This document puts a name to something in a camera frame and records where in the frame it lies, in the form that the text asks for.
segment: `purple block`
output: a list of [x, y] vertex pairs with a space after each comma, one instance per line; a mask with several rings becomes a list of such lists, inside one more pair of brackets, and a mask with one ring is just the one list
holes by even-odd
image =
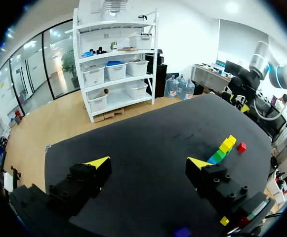
[[186, 227], [180, 227], [177, 230], [175, 230], [173, 233], [176, 237], [188, 237], [191, 234], [189, 229], [187, 229]]

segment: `yellow block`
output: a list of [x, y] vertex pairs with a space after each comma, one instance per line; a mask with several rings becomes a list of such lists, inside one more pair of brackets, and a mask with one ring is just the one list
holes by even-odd
[[227, 217], [224, 216], [224, 217], [222, 217], [220, 223], [221, 223], [222, 225], [226, 226], [226, 225], [229, 223], [229, 220], [228, 220]]
[[105, 160], [107, 159], [110, 159], [110, 157], [104, 157], [104, 158], [101, 158], [101, 159], [97, 159], [97, 160], [93, 160], [93, 161], [90, 161], [90, 162], [87, 162], [87, 163], [84, 163], [84, 164], [90, 164], [90, 165], [94, 165], [96, 167], [96, 169], [98, 167], [101, 166], [102, 163], [104, 163]]
[[202, 169], [202, 167], [204, 167], [206, 165], [213, 165], [213, 164], [207, 163], [205, 161], [202, 161], [202, 160], [199, 160], [199, 159], [195, 159], [195, 158], [191, 158], [191, 157], [187, 157], [187, 159], [190, 159], [198, 167], [198, 169]]
[[232, 135], [229, 136], [229, 141], [232, 142], [232, 147], [235, 145], [235, 143], [237, 142], [236, 138]]
[[226, 140], [223, 141], [223, 143], [220, 145], [219, 149], [224, 153], [227, 154], [227, 152], [233, 147], [232, 142], [226, 138]]
[[248, 111], [250, 108], [247, 105], [243, 105], [243, 107], [241, 108], [241, 112], [244, 113], [246, 111]]

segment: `red block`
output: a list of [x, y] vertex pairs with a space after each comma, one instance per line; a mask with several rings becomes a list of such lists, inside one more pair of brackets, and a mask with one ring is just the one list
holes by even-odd
[[238, 146], [238, 151], [241, 153], [246, 151], [246, 144], [244, 142], [240, 143], [240, 145]]

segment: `water bottle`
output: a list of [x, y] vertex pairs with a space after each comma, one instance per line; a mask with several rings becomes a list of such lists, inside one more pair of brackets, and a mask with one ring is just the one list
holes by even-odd
[[180, 95], [182, 93], [182, 88], [186, 84], [187, 80], [183, 78], [183, 74], [181, 74], [181, 77], [178, 78], [178, 89], [177, 94]]
[[181, 99], [188, 100], [193, 97], [195, 90], [195, 85], [192, 83], [191, 79], [189, 78], [188, 81], [182, 87]]
[[172, 75], [171, 78], [167, 79], [165, 83], [164, 95], [169, 98], [174, 98], [178, 89], [178, 80]]

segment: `wooden floor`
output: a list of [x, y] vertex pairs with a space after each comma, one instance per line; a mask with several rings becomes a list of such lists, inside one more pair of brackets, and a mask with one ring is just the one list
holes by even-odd
[[181, 101], [178, 98], [158, 98], [125, 107], [123, 115], [101, 122], [91, 123], [87, 111], [83, 109], [80, 91], [63, 96], [46, 104], [23, 118], [12, 128], [6, 147], [4, 169], [12, 174], [10, 166], [21, 172], [18, 185], [37, 185], [45, 192], [44, 159], [45, 147], [68, 138], [91, 131], [98, 127], [127, 119], [145, 112], [156, 110]]

